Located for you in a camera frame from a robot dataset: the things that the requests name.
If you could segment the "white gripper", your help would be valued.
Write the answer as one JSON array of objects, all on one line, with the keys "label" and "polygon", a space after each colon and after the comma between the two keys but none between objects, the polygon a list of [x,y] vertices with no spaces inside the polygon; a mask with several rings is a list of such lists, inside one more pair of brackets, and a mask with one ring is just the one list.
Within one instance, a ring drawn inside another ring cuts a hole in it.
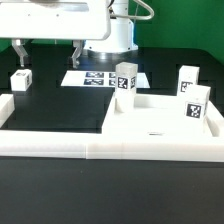
[{"label": "white gripper", "polygon": [[25,66],[28,53],[22,39],[74,40],[69,64],[76,69],[82,40],[104,40],[110,35],[107,0],[0,0],[0,38],[11,38]]}]

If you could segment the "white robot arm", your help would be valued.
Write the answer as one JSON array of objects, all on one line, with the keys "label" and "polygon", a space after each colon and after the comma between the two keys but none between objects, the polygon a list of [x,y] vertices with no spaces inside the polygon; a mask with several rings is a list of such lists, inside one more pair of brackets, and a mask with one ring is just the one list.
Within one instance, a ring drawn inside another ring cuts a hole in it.
[{"label": "white robot arm", "polygon": [[[147,13],[128,13],[134,1]],[[150,20],[154,10],[143,0],[0,0],[0,38],[9,39],[25,64],[28,39],[70,40],[75,51],[72,64],[79,64],[83,51],[92,55],[122,55],[138,49],[134,22]]]}]

